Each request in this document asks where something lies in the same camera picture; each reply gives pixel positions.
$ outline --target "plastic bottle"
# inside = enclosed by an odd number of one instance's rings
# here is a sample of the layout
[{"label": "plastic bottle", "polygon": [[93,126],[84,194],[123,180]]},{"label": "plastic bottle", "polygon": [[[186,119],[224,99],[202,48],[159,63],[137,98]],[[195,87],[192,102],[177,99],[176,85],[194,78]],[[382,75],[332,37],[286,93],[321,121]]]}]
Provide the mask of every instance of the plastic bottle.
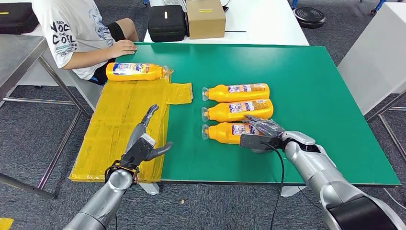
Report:
[{"label": "plastic bottle", "polygon": [[240,144],[241,134],[258,135],[256,128],[243,123],[223,122],[216,126],[203,125],[202,138],[214,139],[225,144]]},{"label": "plastic bottle", "polygon": [[153,81],[162,77],[168,78],[169,69],[155,64],[112,62],[107,65],[106,75],[111,81]]},{"label": "plastic bottle", "polygon": [[269,99],[243,102],[219,103],[212,108],[202,108],[202,119],[218,122],[242,121],[245,115],[268,119],[273,114],[273,105]]},{"label": "plastic bottle", "polygon": [[265,83],[248,85],[217,85],[214,88],[203,88],[203,101],[240,102],[269,98],[269,86]]}]

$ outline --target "yellow object on floor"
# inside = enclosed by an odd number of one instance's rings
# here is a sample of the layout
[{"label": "yellow object on floor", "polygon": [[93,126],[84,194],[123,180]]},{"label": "yellow object on floor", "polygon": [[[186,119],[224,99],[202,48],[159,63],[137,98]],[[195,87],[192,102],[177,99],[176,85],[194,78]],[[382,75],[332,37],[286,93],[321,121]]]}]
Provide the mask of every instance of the yellow object on floor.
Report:
[{"label": "yellow object on floor", "polygon": [[0,230],[9,230],[13,222],[13,219],[0,218]]},{"label": "yellow object on floor", "polygon": [[[133,129],[153,104],[159,109],[152,116],[147,133],[157,141],[156,147],[163,146],[168,128],[168,104],[191,103],[192,99],[192,84],[171,84],[170,77],[154,81],[108,81],[69,179],[104,182],[104,171],[121,158]],[[163,157],[141,163],[140,182],[160,181]]]}]

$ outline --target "table frame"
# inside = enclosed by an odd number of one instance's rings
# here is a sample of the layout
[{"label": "table frame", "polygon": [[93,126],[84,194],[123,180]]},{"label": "table frame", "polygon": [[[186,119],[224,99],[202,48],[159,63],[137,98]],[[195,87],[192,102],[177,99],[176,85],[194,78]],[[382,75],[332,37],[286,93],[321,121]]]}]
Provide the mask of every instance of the table frame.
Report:
[{"label": "table frame", "polygon": [[386,118],[384,117],[384,113],[388,110],[391,111],[406,111],[405,107],[393,107],[393,105],[398,102],[400,99],[402,99],[404,96],[406,95],[406,90],[404,90],[403,92],[401,92],[397,97],[395,97],[393,100],[391,100],[390,102],[388,102],[388,104],[386,104],[385,106],[383,106],[378,112],[376,112],[375,114],[373,114],[371,117],[369,117],[367,119],[367,122],[370,123],[371,121],[373,121],[376,117],[379,117],[379,119],[382,121],[383,126],[385,127],[386,131],[389,133],[389,135],[391,136],[392,141],[394,142],[394,144],[396,145],[397,149],[400,152],[400,155],[403,157],[403,159],[406,161],[406,151],[405,149],[402,147],[402,144],[399,142],[399,140],[397,139],[395,133],[393,132],[392,128],[390,127],[389,123],[387,122]]},{"label": "table frame", "polygon": [[[90,118],[90,114],[84,109],[82,104],[77,100],[77,98],[72,94],[69,88],[65,85],[65,83],[61,80],[61,78],[55,73],[55,71],[50,67],[48,62],[42,57],[42,54],[47,49],[47,44],[45,40],[42,42],[31,52],[31,54],[24,60],[24,62],[14,71],[14,73],[7,79],[7,81],[0,86],[0,96],[2,101],[5,102],[23,102],[23,103],[42,103],[42,104],[64,104],[64,105],[74,105],[77,107],[78,111],[76,112],[73,121],[71,122],[68,130],[66,131],[65,135],[63,136],[62,140],[59,143],[59,146],[51,159],[51,162],[46,169],[43,177],[41,178],[38,186],[31,186],[24,182],[21,182],[15,178],[7,176],[3,173],[0,173],[0,182],[11,185],[13,187],[22,189],[26,192],[33,193],[48,199],[56,198],[56,194],[50,193],[44,190],[48,179],[54,170],[56,163],[58,162],[66,143],[69,140],[69,137],[78,122],[80,115],[83,113],[87,118]],[[27,72],[27,70],[37,61],[44,67],[44,69],[48,72],[48,74],[52,77],[52,79],[59,85],[62,91],[69,97],[70,101],[56,101],[56,100],[42,100],[42,99],[28,99],[28,98],[15,98],[15,97],[7,97],[6,91],[11,89],[17,82],[23,77],[23,75]]]}]

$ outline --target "gray carpet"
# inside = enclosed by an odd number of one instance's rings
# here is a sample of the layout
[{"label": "gray carpet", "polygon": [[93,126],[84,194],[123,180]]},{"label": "gray carpet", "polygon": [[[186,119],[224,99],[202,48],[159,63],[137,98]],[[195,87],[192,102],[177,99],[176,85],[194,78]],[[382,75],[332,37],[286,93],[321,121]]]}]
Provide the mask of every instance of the gray carpet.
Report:
[{"label": "gray carpet", "polygon": [[[122,6],[109,0],[96,0],[96,3],[105,23],[129,17],[134,20],[140,39],[143,39],[149,8],[144,8],[140,0],[122,0]],[[377,0],[365,0],[363,3],[357,0],[299,0],[298,7],[313,6],[327,15],[325,26],[304,32],[310,44],[326,46],[338,64],[368,24],[371,19],[369,11],[376,3]],[[65,99],[57,87],[35,89],[32,86],[19,86],[12,96]],[[402,105],[406,105],[406,99],[399,103],[399,106]],[[75,111],[73,106],[68,105],[6,102],[0,108],[0,171],[37,185]],[[406,147],[404,114],[387,112],[385,116]],[[67,179],[88,124],[88,119],[82,116],[45,187],[47,191],[57,191],[58,199],[34,197],[0,184],[0,217],[15,220],[12,230],[61,229],[102,186],[100,183],[74,183]],[[371,129],[399,180],[406,183],[405,161],[380,121],[372,122]],[[387,202],[406,221],[406,211],[399,208],[383,189],[363,190]],[[404,186],[389,191],[405,204]],[[162,184],[161,194],[151,196],[140,187],[134,187],[127,192],[118,211],[118,229],[268,229],[277,192],[278,188],[274,186]],[[304,193],[316,202],[308,189]],[[318,209],[299,193],[281,199],[274,229],[326,229],[321,218]]]}]

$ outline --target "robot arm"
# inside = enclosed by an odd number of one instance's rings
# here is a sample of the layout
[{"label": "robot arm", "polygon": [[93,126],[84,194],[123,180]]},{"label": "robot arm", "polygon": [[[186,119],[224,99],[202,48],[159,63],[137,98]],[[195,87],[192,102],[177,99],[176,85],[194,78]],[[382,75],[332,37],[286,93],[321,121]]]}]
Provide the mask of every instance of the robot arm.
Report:
[{"label": "robot arm", "polygon": [[115,161],[105,172],[106,184],[96,192],[64,230],[107,230],[121,204],[123,195],[133,184],[138,183],[138,166],[163,155],[171,147],[154,149],[155,141],[146,134],[149,120],[157,105],[151,106],[142,121],[133,130],[121,160]]},{"label": "robot arm", "polygon": [[240,146],[282,149],[303,181],[320,201],[324,222],[332,230],[405,230],[399,216],[383,201],[351,185],[338,171],[324,148],[300,132],[283,131],[272,120],[248,117],[245,122],[266,136],[242,135]]}]

